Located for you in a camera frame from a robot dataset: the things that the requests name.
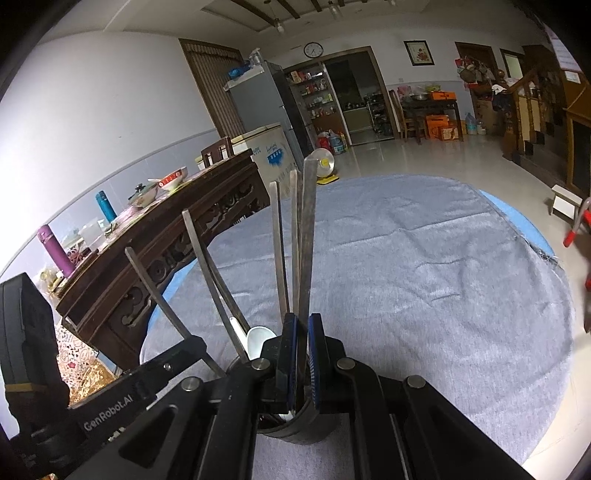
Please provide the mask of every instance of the metal screw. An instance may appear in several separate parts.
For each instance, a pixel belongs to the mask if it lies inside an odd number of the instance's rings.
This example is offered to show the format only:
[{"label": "metal screw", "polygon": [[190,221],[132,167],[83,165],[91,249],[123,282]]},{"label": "metal screw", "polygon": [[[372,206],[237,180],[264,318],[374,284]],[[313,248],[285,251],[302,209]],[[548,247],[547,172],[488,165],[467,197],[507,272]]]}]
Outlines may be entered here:
[{"label": "metal screw", "polygon": [[411,375],[407,378],[407,384],[411,388],[423,388],[426,385],[426,381],[420,375]]},{"label": "metal screw", "polygon": [[181,388],[185,392],[192,392],[201,386],[201,379],[197,377],[187,377],[181,382]]},{"label": "metal screw", "polygon": [[341,370],[351,370],[355,366],[355,360],[344,356],[343,358],[339,358],[337,360],[336,366]]},{"label": "metal screw", "polygon": [[257,358],[252,361],[251,366],[255,370],[266,370],[271,366],[271,362],[266,358]]}]

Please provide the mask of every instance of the white wall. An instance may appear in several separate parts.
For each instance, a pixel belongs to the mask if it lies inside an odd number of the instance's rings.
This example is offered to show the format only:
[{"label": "white wall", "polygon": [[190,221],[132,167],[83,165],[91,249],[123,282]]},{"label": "white wall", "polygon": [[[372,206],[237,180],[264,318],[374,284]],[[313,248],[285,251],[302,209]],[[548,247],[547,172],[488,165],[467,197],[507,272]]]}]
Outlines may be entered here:
[{"label": "white wall", "polygon": [[[259,38],[263,56],[285,68],[308,60],[303,45],[309,41],[318,41],[324,54],[371,46],[386,86],[393,86],[460,80],[454,64],[457,41],[492,46],[502,69],[500,48],[520,53],[522,45],[545,43],[535,24],[506,0],[473,0],[461,7],[431,0],[419,14],[397,14],[391,9],[389,15],[359,19],[352,10],[357,7],[347,5],[343,21],[327,22],[294,35],[289,35],[286,24],[288,36],[284,38],[273,38],[274,32],[265,31]],[[435,65],[414,67],[404,40],[426,40]]]},{"label": "white wall", "polygon": [[114,172],[212,129],[176,38],[92,32],[37,46],[0,102],[0,270]]}]

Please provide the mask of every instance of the carved wooden table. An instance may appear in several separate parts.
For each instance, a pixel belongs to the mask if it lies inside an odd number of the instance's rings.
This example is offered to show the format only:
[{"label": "carved wooden table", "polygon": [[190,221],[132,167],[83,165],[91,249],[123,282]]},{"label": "carved wooden table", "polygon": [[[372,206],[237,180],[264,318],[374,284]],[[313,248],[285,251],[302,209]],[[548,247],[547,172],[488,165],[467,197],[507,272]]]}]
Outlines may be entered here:
[{"label": "carved wooden table", "polygon": [[148,320],[155,307],[124,249],[133,247],[160,291],[194,260],[181,212],[189,209],[203,242],[269,205],[252,150],[222,160],[187,180],[176,192],[116,231],[94,258],[58,292],[64,326],[123,370],[139,364]]}]

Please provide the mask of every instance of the white stool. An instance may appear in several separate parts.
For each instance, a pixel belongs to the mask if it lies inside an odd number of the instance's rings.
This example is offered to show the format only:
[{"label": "white stool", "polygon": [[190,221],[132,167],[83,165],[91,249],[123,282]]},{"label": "white stool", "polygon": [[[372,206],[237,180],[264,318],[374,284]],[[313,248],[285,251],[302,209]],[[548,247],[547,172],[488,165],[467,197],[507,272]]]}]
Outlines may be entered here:
[{"label": "white stool", "polygon": [[554,192],[554,201],[552,202],[550,215],[552,215],[555,210],[558,210],[563,215],[574,220],[581,203],[583,203],[583,199],[559,185],[554,185],[552,191]]}]

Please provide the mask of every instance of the ceiling light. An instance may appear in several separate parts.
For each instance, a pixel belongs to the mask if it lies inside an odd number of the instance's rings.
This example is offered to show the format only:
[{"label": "ceiling light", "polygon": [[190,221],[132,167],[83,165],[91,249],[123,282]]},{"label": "ceiling light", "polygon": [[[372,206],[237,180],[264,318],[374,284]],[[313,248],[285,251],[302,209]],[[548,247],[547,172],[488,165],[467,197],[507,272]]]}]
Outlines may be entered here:
[{"label": "ceiling light", "polygon": [[275,28],[279,32],[279,35],[285,34],[285,27],[283,26],[283,22],[279,19],[275,19]]},{"label": "ceiling light", "polygon": [[329,10],[330,14],[333,16],[335,20],[340,20],[343,18],[343,12],[340,10],[338,5],[335,5],[333,2],[329,0]]}]

